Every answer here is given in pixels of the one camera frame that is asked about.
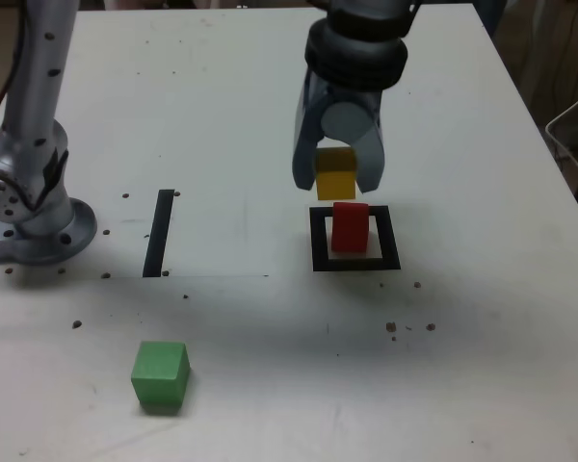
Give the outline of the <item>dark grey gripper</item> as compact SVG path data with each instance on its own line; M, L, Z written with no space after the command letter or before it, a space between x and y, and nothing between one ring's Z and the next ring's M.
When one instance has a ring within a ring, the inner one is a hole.
M328 96L333 100L330 106ZM360 191L375 191L380 185L385 166L381 92L328 85L308 69L296 111L292 158L293 178L300 190L312 189L315 182L315 153L324 134L346 143L354 151L356 183Z

